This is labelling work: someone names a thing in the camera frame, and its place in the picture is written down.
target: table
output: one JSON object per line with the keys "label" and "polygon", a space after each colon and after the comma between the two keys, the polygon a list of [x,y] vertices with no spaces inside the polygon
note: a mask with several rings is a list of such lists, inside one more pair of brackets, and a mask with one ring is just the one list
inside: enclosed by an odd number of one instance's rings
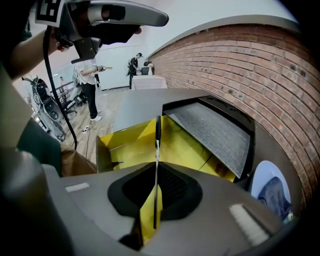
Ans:
{"label": "table", "polygon": [[149,121],[162,115],[162,105],[210,95],[201,89],[145,89],[127,90],[123,93],[112,132]]}
{"label": "table", "polygon": [[158,75],[135,75],[132,78],[132,90],[168,88],[166,79]]}

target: human hand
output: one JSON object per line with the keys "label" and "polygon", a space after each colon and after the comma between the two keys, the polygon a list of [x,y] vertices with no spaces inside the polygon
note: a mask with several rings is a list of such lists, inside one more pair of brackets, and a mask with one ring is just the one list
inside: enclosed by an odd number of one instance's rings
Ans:
{"label": "human hand", "polygon": [[102,71],[105,71],[105,70],[106,70],[106,67],[104,67],[103,65],[97,66],[97,67],[96,67],[96,70],[97,70],[98,72],[102,72]]}

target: white wall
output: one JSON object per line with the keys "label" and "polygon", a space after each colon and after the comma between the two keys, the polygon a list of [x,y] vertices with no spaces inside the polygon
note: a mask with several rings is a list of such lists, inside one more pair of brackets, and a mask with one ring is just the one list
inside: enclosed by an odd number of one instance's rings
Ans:
{"label": "white wall", "polygon": [[[241,23],[277,25],[273,24],[274,18],[258,17],[253,20],[253,17],[248,17],[245,21],[241,16],[264,15],[297,22],[277,0],[161,0],[154,7],[167,13],[169,22],[164,27],[143,28],[146,38],[146,57],[185,36],[215,26],[227,25],[228,22],[234,24],[238,20],[238,23],[241,21]],[[215,23],[219,20],[223,20],[225,24]]]}
{"label": "white wall", "polygon": [[[145,34],[134,34],[127,43],[114,43],[104,45],[95,57],[98,66],[104,65],[112,67],[100,72],[99,80],[102,90],[129,86],[129,76],[126,76],[128,60],[136,56],[137,53],[144,55]],[[138,66],[143,67],[145,58],[138,60]]]}
{"label": "white wall", "polygon": [[[112,67],[110,70],[99,73],[102,89],[123,87],[129,84],[129,77],[125,76],[128,59],[137,53],[147,58],[152,53],[170,43],[193,34],[197,31],[236,23],[259,23],[281,27],[289,26],[286,21],[294,23],[295,18],[277,0],[134,0],[144,5],[159,9],[169,15],[169,22],[164,27],[142,27],[142,33],[133,35],[126,43],[104,45],[96,56],[98,65]],[[31,31],[35,35],[46,26],[34,24],[30,19]],[[78,54],[74,47],[67,52],[55,52],[49,59],[52,73],[69,65],[77,59]],[[140,68],[144,58],[139,59]],[[49,78],[44,61],[30,72],[38,75],[49,87]],[[14,86],[19,90],[21,79]]]}

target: black cable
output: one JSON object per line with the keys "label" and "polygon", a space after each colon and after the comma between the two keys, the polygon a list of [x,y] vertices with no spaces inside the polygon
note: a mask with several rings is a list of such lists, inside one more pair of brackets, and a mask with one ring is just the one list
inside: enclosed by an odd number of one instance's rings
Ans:
{"label": "black cable", "polygon": [[78,136],[80,133],[83,133],[83,132],[84,132],[84,130],[79,131],[79,132],[76,134],[76,136]]}
{"label": "black cable", "polygon": [[46,67],[46,72],[48,73],[48,77],[50,80],[50,84],[51,84],[51,89],[52,89],[52,93],[53,96],[55,98],[55,101],[65,119],[66,124],[68,125],[70,132],[72,134],[72,137],[74,139],[74,149],[77,150],[77,136],[75,134],[74,129],[72,128],[69,120],[68,120],[68,116],[66,114],[66,112],[64,111],[63,107],[61,106],[61,102],[59,100],[57,91],[56,91],[56,87],[55,87],[55,83],[54,83],[54,79],[52,76],[52,71],[51,71],[51,67],[50,67],[50,62],[49,62],[49,54],[48,54],[48,49],[49,49],[49,39],[50,39],[50,34],[51,34],[51,26],[48,26],[46,28],[46,31],[44,33],[44,38],[43,38],[43,57],[44,57],[44,63],[45,63],[45,67]]}
{"label": "black cable", "polygon": [[85,158],[87,158],[87,153],[88,153],[88,146],[89,146],[89,137],[90,137],[90,132],[91,132],[91,129],[89,129],[88,140],[86,141]]}

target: sneaker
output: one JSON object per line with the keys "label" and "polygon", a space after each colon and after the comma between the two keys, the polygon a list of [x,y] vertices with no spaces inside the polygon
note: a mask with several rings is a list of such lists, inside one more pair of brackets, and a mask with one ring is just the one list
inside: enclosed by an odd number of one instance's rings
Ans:
{"label": "sneaker", "polygon": [[90,119],[91,121],[100,121],[102,119],[101,116],[97,115],[94,119]]}

